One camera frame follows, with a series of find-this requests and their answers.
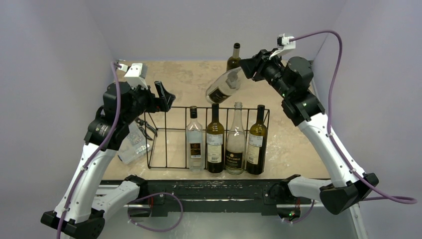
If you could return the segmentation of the dark bottle silver neck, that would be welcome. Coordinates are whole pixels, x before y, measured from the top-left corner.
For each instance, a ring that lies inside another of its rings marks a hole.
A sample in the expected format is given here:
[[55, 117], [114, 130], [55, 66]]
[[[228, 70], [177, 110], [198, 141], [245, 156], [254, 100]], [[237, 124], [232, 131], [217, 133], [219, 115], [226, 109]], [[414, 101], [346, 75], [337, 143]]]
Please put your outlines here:
[[232, 55], [227, 60], [226, 71], [239, 67], [239, 61], [241, 60], [239, 53], [240, 53], [240, 43], [236, 42], [233, 45]]

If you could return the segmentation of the clear tall bottle dark label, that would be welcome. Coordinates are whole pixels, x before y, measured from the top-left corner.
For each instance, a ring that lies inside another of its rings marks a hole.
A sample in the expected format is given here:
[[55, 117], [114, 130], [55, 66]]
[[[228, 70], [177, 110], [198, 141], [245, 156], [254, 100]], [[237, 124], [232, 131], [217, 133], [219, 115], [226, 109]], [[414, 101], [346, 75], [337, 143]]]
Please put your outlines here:
[[225, 72], [208, 87], [206, 100], [210, 104], [221, 104], [241, 88], [244, 79], [241, 67]]

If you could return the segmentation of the black wire wine rack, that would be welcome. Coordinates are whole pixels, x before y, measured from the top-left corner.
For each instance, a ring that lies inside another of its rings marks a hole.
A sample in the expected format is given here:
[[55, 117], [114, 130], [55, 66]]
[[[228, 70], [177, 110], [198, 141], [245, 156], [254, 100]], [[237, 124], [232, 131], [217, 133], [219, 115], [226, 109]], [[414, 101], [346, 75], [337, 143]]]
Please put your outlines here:
[[[223, 145], [226, 146], [226, 139], [229, 135], [233, 119], [234, 107], [219, 107], [219, 122], [224, 128]], [[202, 166], [207, 168], [206, 156], [206, 128], [212, 121], [212, 108], [197, 107], [198, 122], [203, 126], [203, 147]], [[257, 107], [243, 108], [241, 110], [242, 124], [246, 140], [251, 126], [256, 122]], [[147, 166], [149, 169], [190, 169], [190, 157], [188, 156], [188, 139], [186, 127], [191, 121], [189, 106], [175, 106], [168, 113], [155, 113], [142, 116], [156, 129], [156, 135], [150, 133], [153, 138], [149, 141], [152, 148], [147, 153]]]

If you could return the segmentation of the clear bottle black cap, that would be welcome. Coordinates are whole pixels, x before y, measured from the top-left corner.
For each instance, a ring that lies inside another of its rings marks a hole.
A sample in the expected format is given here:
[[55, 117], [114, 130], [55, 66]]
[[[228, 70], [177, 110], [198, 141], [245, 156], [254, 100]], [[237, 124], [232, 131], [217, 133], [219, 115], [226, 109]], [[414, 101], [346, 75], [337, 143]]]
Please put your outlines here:
[[190, 122], [186, 126], [187, 157], [189, 169], [200, 171], [203, 169], [203, 126], [198, 121], [197, 106], [190, 106]]

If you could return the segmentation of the green bottle white label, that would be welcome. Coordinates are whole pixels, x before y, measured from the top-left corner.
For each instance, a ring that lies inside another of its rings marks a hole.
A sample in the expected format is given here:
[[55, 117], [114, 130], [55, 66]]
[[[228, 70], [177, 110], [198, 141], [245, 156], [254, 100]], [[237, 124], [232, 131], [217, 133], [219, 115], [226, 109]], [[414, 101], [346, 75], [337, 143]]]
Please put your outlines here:
[[207, 169], [210, 173], [221, 173], [224, 168], [224, 127], [219, 122], [219, 104], [212, 104], [211, 122], [206, 129]]

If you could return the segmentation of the clear bottle black label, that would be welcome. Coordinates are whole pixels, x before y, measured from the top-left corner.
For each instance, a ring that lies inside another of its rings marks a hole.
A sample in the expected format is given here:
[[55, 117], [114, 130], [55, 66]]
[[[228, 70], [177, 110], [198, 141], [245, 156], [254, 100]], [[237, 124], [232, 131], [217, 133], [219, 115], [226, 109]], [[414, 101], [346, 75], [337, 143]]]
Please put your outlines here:
[[233, 121], [225, 147], [225, 168], [229, 174], [239, 175], [244, 171], [245, 149], [246, 137], [242, 122], [242, 103], [235, 102]]

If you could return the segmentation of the dark green wine bottle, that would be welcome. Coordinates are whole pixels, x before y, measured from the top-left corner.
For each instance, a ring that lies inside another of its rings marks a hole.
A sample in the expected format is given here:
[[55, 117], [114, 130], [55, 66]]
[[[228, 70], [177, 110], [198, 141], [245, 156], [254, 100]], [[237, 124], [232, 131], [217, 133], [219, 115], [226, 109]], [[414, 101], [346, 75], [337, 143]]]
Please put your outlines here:
[[265, 106], [257, 106], [256, 122], [249, 130], [246, 171], [249, 174], [259, 175], [265, 167], [268, 129], [264, 124]]

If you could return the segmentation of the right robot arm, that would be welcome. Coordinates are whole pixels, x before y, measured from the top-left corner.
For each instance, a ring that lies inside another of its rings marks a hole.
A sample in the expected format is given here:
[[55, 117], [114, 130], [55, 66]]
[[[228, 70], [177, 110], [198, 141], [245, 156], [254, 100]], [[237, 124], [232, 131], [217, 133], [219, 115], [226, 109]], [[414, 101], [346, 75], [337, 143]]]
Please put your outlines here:
[[281, 106], [286, 116], [308, 138], [323, 161], [330, 179], [309, 179], [293, 175], [282, 181], [280, 198], [287, 203], [297, 197], [322, 202], [332, 214], [338, 215], [365, 199], [371, 186], [379, 183], [375, 173], [366, 173], [355, 161], [343, 160], [347, 151], [338, 149], [340, 143], [330, 140], [334, 131], [327, 125], [328, 115], [319, 99], [309, 90], [314, 73], [310, 62], [292, 57], [286, 65], [271, 52], [261, 50], [251, 58], [241, 59], [239, 65], [246, 78], [255, 82], [265, 80], [283, 98]]

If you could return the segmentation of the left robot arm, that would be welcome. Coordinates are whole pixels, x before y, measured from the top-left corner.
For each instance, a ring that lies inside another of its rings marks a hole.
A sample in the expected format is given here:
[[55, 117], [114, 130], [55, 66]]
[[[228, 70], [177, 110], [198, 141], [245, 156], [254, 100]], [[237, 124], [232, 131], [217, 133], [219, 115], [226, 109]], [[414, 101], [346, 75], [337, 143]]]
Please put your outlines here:
[[129, 125], [143, 113], [167, 112], [175, 95], [156, 81], [157, 93], [150, 88], [132, 87], [127, 82], [108, 85], [103, 105], [89, 124], [82, 155], [72, 181], [52, 211], [41, 222], [56, 230], [56, 237], [96, 239], [105, 223], [125, 204], [144, 203], [148, 199], [147, 183], [129, 176], [104, 197], [97, 196], [103, 175], [129, 134]]

